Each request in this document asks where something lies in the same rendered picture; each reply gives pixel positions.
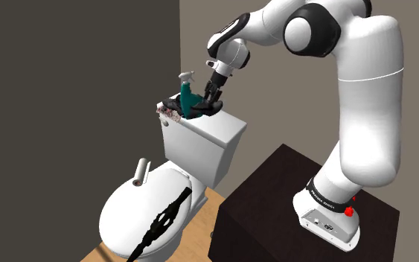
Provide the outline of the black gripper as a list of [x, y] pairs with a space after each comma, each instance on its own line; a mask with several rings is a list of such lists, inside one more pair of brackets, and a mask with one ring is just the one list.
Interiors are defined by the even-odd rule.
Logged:
[[220, 88], [225, 85], [228, 77], [225, 75], [222, 75], [218, 73], [217, 71], [213, 71], [210, 80], [206, 83], [205, 86], [205, 95], [204, 99], [210, 100], [213, 91], [217, 90], [215, 92], [215, 95], [212, 97], [211, 102], [215, 103], [219, 100], [220, 95], [222, 94], [222, 91]]

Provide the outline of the black lumpy object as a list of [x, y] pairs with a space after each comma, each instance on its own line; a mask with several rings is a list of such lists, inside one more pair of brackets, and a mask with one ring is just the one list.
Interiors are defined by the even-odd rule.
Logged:
[[223, 107], [221, 100], [214, 103], [209, 103], [204, 100], [194, 106], [190, 107], [190, 112], [185, 116], [187, 119], [194, 119], [202, 117], [203, 115], [212, 116], [216, 115]]
[[167, 99], [164, 99], [162, 103], [166, 108], [176, 111], [179, 115], [183, 114], [179, 99], [167, 98]]

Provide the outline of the teal spray bottle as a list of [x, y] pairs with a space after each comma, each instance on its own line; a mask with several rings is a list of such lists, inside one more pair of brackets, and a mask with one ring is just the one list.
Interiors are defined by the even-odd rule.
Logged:
[[190, 80], [193, 79], [194, 71], [182, 72], [179, 79], [182, 81], [180, 89], [180, 105], [185, 119], [199, 118], [202, 113], [193, 109], [199, 102], [202, 102], [201, 95], [195, 95], [191, 91]]

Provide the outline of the speckled pink white cloth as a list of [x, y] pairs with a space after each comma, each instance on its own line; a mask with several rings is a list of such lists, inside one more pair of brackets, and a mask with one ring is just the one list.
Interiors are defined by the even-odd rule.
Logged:
[[176, 110], [167, 108], [163, 103], [156, 105], [156, 112], [175, 122], [180, 122], [182, 119], [182, 116]]

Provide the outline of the white toilet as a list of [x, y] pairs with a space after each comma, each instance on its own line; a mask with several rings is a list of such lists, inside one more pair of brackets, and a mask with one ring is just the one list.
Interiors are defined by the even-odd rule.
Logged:
[[150, 229], [156, 216], [189, 187], [173, 224], [144, 248], [133, 262], [166, 262], [178, 248], [185, 227], [207, 202], [207, 188], [215, 188], [228, 173], [246, 122], [219, 111], [216, 115], [175, 122], [159, 114], [167, 161], [149, 169], [140, 187], [133, 176], [109, 196], [99, 218], [105, 247], [125, 260]]

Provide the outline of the white paper roll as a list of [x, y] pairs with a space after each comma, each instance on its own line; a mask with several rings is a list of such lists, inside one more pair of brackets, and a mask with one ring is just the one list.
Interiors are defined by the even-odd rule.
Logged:
[[140, 187], [147, 181], [150, 163], [151, 161], [149, 161], [146, 158], [139, 159], [137, 167], [135, 169], [135, 174], [132, 178], [132, 184], [134, 186]]

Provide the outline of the dark robot stand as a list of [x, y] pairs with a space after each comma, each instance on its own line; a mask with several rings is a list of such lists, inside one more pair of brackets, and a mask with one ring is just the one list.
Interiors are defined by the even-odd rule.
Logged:
[[360, 191], [361, 236], [343, 252], [302, 228], [292, 198], [320, 164], [282, 144], [219, 207], [211, 262], [394, 262], [400, 212]]

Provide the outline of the long black tool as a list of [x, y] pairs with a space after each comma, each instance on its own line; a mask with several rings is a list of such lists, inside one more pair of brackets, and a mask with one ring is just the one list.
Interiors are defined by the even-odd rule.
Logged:
[[144, 248], [149, 246], [154, 240], [162, 236], [167, 229], [173, 224], [181, 204], [192, 194], [189, 187], [180, 193], [176, 200], [174, 200], [163, 212], [159, 213], [150, 225], [142, 238], [142, 241], [136, 246], [131, 255], [128, 257], [127, 262], [133, 262], [138, 259], [144, 251]]

